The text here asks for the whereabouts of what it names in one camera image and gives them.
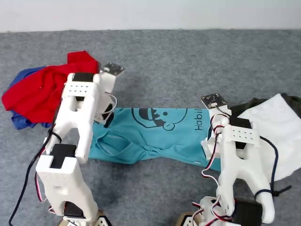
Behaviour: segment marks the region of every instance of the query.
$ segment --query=red shirt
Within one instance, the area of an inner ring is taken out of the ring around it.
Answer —
[[[48,66],[12,86],[2,96],[7,111],[14,110],[33,123],[51,123],[67,76],[75,72],[98,72],[98,62],[86,51],[67,55],[67,64]]]

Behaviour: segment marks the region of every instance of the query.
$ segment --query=blue cloth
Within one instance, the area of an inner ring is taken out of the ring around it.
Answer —
[[[8,88],[15,85],[17,82],[21,81],[22,79],[26,78],[27,76],[31,75],[32,73],[35,73],[44,67],[35,67],[35,68],[28,68],[23,71],[20,71],[19,74],[14,78],[14,80],[11,82]],[[13,124],[15,125],[16,129],[24,129],[27,127],[33,128],[36,123],[32,123],[30,120],[25,118],[24,116],[18,114],[17,112],[11,111],[13,113],[11,120]],[[51,126],[51,123],[42,122],[41,123],[43,127],[49,128]]]
[[[108,128],[93,124],[89,157],[124,164],[166,157],[206,166],[200,142],[209,125],[206,109],[118,108]],[[212,169],[220,168],[216,159]]]

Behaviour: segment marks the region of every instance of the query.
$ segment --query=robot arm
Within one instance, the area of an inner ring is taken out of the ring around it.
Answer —
[[[110,225],[100,217],[89,187],[83,180],[79,164],[87,162],[96,121],[107,127],[113,119],[116,98],[111,98],[115,78],[123,68],[112,63],[99,74],[71,73],[62,93],[62,102],[36,171],[45,195],[55,214],[78,226]],[[78,145],[61,144],[72,129],[79,131]]]
[[[206,103],[205,99],[203,102],[209,109],[211,119],[213,119],[211,121],[212,128],[216,130],[201,144],[208,159],[213,153],[221,159],[221,174],[216,190],[219,206],[214,207],[214,209],[219,216],[232,216],[232,222],[236,222],[233,224],[217,220],[214,225],[240,225],[243,221],[242,212],[248,211],[247,208],[255,209],[256,216],[254,219],[257,217],[256,220],[259,222],[256,224],[271,223],[275,215],[271,193],[260,193],[256,197],[257,202],[238,201],[233,197],[233,184],[237,178],[243,179],[253,194],[260,190],[270,190],[269,181],[262,169],[259,151],[264,150],[261,150],[260,147],[260,137],[256,125],[251,124],[248,120],[231,118],[229,115],[231,111],[228,110],[225,102],[220,99],[222,97],[218,94],[215,94],[215,97],[209,95],[207,98],[209,101]],[[205,197],[201,200],[200,204],[204,208],[204,213],[201,215],[200,226],[210,225],[209,222],[216,219],[212,213],[213,202],[216,199]],[[240,219],[236,220],[237,217],[234,219],[235,215],[240,215]]]

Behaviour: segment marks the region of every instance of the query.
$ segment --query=cartoon face print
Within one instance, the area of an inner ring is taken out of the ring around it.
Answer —
[[[164,130],[173,130],[187,114],[186,108],[132,108],[132,116],[145,128],[162,127]]]

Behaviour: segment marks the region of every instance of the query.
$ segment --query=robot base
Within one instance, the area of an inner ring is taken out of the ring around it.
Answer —
[[[107,219],[107,217],[103,214],[102,211],[98,211],[97,213],[97,221],[92,223],[87,222],[79,222],[79,221],[68,221],[68,220],[62,220],[58,226],[112,226],[110,221]]]
[[[192,215],[193,212],[187,212],[187,213],[183,213],[182,215],[180,215],[180,217],[178,218],[177,223],[175,224],[175,226],[192,226]],[[199,216],[196,216],[194,218],[194,225],[199,225],[199,223],[201,222],[201,219]]]

